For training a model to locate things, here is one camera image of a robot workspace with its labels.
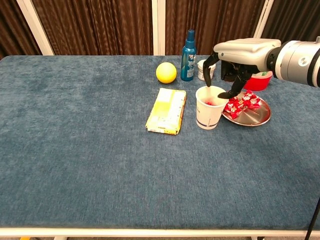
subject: brown curtain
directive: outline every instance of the brown curtain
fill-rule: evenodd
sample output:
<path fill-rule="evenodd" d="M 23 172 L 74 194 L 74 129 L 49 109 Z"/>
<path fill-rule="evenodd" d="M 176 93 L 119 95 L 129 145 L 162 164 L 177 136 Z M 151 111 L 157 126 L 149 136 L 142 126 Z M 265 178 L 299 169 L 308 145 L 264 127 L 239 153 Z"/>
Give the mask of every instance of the brown curtain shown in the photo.
<path fill-rule="evenodd" d="M 320 36 L 320 0 L 274 0 L 262 38 L 315 41 Z"/>
<path fill-rule="evenodd" d="M 151 0 L 32 0 L 56 55 L 152 55 Z"/>
<path fill-rule="evenodd" d="M 167 0 L 165 54 L 180 55 L 188 29 L 195 30 L 197 54 L 215 44 L 252 38 L 265 0 Z"/>
<path fill-rule="evenodd" d="M 41 55 L 16 0 L 0 0 L 0 59 L 8 55 Z"/>

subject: blue spray bottle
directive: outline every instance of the blue spray bottle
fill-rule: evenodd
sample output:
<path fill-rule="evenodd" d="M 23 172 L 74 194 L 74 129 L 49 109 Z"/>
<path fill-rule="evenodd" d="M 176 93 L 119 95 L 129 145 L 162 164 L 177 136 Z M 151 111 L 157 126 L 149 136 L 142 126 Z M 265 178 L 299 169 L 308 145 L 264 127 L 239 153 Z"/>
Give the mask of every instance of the blue spray bottle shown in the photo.
<path fill-rule="evenodd" d="M 183 81 L 194 79 L 197 49 L 195 45 L 195 30 L 188 30 L 185 45 L 182 48 L 181 74 Z"/>

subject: red candy wrapper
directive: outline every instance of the red candy wrapper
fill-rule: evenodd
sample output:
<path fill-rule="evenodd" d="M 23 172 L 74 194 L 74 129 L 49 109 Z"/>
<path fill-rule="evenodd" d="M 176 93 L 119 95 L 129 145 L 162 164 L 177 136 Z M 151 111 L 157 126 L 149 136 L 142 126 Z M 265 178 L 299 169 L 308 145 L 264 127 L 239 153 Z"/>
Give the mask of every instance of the red candy wrapper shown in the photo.
<path fill-rule="evenodd" d="M 239 114 L 246 109 L 246 107 L 249 109 L 260 108 L 259 101 L 259 97 L 257 97 L 252 91 L 247 90 L 241 100 L 236 96 L 229 99 L 224 110 L 230 114 L 232 119 L 236 119 Z"/>

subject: white table frame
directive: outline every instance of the white table frame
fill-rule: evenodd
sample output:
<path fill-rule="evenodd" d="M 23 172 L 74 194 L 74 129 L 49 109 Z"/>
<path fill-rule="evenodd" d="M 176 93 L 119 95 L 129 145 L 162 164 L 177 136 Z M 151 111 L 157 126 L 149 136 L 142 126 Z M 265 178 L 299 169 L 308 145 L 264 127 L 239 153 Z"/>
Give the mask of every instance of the white table frame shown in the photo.
<path fill-rule="evenodd" d="M 0 227 L 0 237 L 305 237 L 306 230 L 234 230 L 234 229 L 105 229 L 105 228 L 42 228 L 42 227 Z M 320 237 L 320 230 L 314 230 L 311 237 Z"/>

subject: spray bottle cap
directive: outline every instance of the spray bottle cap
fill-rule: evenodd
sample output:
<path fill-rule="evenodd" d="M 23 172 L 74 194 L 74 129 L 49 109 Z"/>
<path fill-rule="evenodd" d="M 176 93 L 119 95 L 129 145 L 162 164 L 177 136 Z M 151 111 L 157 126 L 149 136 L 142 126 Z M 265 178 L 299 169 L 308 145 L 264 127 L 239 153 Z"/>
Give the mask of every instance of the spray bottle cap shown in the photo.
<path fill-rule="evenodd" d="M 185 40 L 185 47 L 188 49 L 193 49 L 195 47 L 195 30 L 188 30 L 188 35 Z"/>

